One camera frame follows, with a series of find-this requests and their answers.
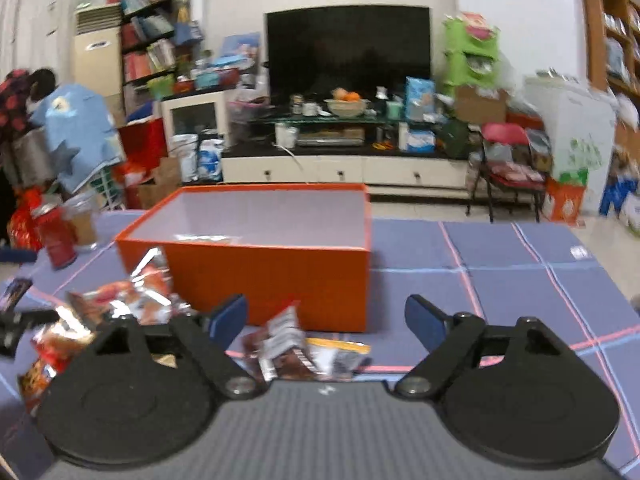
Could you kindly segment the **silver orange snack bag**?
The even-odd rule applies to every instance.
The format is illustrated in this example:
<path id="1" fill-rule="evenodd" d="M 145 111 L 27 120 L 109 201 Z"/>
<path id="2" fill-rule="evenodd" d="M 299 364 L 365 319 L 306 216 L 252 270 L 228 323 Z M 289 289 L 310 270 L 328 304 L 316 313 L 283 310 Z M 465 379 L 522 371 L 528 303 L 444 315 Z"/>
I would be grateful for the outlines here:
<path id="1" fill-rule="evenodd" d="M 91 292 L 69 292 L 67 302 L 85 326 L 133 316 L 140 325 L 162 325 L 178 314 L 194 310 L 175 291 L 161 247 L 149 249 L 126 280 Z"/>

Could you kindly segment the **orange chips packet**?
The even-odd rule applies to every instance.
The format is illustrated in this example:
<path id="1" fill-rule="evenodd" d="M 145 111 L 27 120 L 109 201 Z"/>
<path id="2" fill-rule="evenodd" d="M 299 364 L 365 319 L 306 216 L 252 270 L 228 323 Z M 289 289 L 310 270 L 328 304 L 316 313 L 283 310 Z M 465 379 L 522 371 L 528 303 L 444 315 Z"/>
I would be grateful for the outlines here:
<path id="1" fill-rule="evenodd" d="M 29 414 L 36 410 L 52 380 L 66 370 L 93 338 L 93 331 L 84 324 L 70 325 L 63 320 L 44 326 L 32 337 L 37 359 L 17 381 Z"/>

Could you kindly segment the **yellow grey snack packet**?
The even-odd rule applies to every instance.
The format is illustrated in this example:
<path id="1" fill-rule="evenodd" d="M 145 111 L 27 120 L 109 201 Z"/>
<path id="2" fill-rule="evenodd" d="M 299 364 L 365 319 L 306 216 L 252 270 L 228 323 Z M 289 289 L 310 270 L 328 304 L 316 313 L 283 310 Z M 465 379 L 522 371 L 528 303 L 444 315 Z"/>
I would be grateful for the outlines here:
<path id="1" fill-rule="evenodd" d="M 314 372 L 322 380 L 351 380 L 370 361 L 371 347 L 362 342 L 311 337 L 306 343 Z"/>

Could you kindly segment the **purple plaid tablecloth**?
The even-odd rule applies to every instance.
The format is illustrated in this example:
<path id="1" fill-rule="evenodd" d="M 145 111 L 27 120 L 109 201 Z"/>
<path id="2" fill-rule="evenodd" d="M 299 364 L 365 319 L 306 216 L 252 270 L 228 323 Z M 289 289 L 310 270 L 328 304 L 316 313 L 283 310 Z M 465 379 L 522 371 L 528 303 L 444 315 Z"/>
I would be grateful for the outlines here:
<path id="1" fill-rule="evenodd" d="M 506 325 L 524 315 L 546 323 L 614 391 L 620 426 L 608 469 L 639 474 L 639 319 L 594 255 L 553 223 L 435 222 L 376 219 L 371 226 L 368 329 L 373 367 L 356 390 L 380 396 L 423 351 L 404 321 L 416 292 L 448 312 L 478 311 Z M 154 479 L 509 479 L 454 449 L 444 430 L 420 429 L 405 406 L 398 415 L 371 411 L 350 422 L 334 396 L 299 402 L 281 430 L 256 413 L 224 418 Z"/>

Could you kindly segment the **red folding chair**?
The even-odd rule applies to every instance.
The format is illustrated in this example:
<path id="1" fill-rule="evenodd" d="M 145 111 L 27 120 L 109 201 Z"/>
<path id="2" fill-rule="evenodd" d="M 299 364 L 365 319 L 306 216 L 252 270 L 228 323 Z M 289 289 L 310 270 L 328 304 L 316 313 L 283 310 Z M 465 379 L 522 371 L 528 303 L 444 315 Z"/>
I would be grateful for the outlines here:
<path id="1" fill-rule="evenodd" d="M 488 148 L 491 145 L 500 145 L 513 151 L 514 148 L 524 148 L 525 162 L 499 162 L 490 160 Z M 540 222 L 542 199 L 546 190 L 547 177 L 543 172 L 534 167 L 534 153 L 529 144 L 526 130 L 517 124 L 502 122 L 490 122 L 480 128 L 480 163 L 477 166 L 477 174 L 473 182 L 471 193 L 466 203 L 465 214 L 471 213 L 471 208 L 476 202 L 476 192 L 480 180 L 486 183 L 488 217 L 493 222 L 494 198 L 492 190 L 498 188 L 502 192 L 513 195 L 513 203 L 516 204 L 521 195 L 529 195 L 533 201 L 535 219 Z"/>

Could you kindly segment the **clear plastic jar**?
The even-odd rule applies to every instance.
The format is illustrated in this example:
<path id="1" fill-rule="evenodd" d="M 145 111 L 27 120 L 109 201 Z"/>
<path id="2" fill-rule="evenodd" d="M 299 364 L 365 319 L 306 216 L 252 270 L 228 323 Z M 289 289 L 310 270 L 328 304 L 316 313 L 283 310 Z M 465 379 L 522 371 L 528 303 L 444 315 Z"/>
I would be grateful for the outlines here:
<path id="1" fill-rule="evenodd" d="M 98 200 L 93 191 L 77 194 L 63 204 L 63 217 L 70 227 L 77 248 L 93 250 L 98 247 L 99 235 L 96 230 L 98 211 Z"/>

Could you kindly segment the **red soda can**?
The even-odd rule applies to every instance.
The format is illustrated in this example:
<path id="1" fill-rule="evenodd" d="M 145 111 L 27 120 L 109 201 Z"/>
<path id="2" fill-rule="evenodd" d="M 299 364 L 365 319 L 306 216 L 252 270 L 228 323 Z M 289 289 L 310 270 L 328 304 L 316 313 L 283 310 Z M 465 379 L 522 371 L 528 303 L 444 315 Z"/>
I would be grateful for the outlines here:
<path id="1" fill-rule="evenodd" d="M 37 233 L 50 263 L 55 270 L 72 264 L 76 258 L 74 238 L 62 213 L 62 207 L 55 203 L 44 203 L 32 211 Z"/>

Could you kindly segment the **white framed small cabinet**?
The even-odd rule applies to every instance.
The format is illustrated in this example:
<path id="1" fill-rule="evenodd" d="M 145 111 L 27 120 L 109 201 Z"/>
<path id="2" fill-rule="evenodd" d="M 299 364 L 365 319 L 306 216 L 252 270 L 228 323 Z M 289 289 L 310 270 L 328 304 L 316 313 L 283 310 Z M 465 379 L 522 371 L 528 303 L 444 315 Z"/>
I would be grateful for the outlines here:
<path id="1" fill-rule="evenodd" d="M 160 101 L 168 151 L 177 134 L 206 134 L 209 130 L 225 139 L 230 130 L 228 93 L 194 91 L 168 96 Z"/>

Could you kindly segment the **person in plaid shirt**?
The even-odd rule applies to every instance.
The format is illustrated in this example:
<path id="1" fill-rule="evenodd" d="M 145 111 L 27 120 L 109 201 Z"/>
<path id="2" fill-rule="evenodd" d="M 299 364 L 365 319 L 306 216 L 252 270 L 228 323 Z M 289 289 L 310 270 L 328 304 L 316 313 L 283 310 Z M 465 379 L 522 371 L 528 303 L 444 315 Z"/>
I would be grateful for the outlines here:
<path id="1" fill-rule="evenodd" d="M 1 199 L 15 203 L 15 190 L 52 178 L 51 157 L 42 127 L 30 119 L 56 89 L 50 68 L 12 70 L 1 83 Z"/>

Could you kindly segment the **blue star cloth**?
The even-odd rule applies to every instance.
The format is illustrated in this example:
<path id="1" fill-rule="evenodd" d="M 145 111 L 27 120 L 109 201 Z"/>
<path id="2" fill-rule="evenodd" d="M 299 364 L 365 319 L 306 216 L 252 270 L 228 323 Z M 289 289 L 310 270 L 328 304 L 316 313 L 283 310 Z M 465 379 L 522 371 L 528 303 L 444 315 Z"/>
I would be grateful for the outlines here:
<path id="1" fill-rule="evenodd" d="M 100 170 L 125 159 L 118 130 L 102 96 L 81 84 L 62 84 L 29 117 L 43 128 L 55 179 L 77 193 Z"/>

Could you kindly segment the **fruit bowl with oranges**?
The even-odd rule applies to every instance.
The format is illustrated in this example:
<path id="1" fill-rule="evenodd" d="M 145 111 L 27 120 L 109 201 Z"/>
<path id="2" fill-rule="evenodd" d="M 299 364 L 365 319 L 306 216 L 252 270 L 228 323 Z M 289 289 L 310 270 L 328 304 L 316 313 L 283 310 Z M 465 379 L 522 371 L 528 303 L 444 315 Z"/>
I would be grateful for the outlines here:
<path id="1" fill-rule="evenodd" d="M 339 118 L 360 117 L 369 106 L 369 101 L 363 99 L 359 93 L 347 91 L 344 88 L 334 89 L 331 97 L 324 102 L 329 112 Z"/>

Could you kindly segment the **green plastic drawer stack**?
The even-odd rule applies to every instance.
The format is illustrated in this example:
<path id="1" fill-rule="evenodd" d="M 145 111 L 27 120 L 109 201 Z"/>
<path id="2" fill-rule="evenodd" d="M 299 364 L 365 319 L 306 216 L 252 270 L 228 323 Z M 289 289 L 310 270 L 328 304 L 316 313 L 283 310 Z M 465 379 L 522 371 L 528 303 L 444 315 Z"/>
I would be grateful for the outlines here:
<path id="1" fill-rule="evenodd" d="M 500 29 L 482 14 L 461 12 L 444 19 L 446 75 L 444 90 L 454 96 L 459 87 L 497 87 Z"/>

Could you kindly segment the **black flat television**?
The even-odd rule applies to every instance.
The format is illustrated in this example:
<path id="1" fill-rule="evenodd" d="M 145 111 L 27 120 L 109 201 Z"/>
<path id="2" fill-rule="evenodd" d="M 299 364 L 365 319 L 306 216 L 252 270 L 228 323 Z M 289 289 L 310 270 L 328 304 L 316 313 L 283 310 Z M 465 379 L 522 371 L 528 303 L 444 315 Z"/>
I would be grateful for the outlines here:
<path id="1" fill-rule="evenodd" d="M 294 94 L 323 100 L 336 88 L 373 99 L 408 77 L 430 79 L 427 6 L 315 6 L 265 15 L 271 102 Z"/>

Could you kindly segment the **black bookshelf with books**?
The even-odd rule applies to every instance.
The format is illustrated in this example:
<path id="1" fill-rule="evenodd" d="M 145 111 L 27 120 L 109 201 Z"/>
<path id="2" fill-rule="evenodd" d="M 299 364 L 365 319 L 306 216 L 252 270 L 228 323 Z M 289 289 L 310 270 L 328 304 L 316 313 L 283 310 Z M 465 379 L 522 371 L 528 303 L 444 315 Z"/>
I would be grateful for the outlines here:
<path id="1" fill-rule="evenodd" d="M 118 0 L 122 105 L 132 113 L 151 97 L 149 82 L 177 80 L 204 41 L 206 0 Z"/>

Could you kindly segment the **wooden bookshelf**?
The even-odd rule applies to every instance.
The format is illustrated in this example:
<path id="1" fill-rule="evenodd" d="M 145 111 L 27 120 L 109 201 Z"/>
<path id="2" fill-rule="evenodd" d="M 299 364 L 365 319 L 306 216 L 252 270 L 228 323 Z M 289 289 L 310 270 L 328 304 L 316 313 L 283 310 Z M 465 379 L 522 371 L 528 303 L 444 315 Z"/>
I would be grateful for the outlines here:
<path id="1" fill-rule="evenodd" d="M 587 76 L 593 88 L 623 94 L 639 104 L 639 3 L 582 0 Z"/>

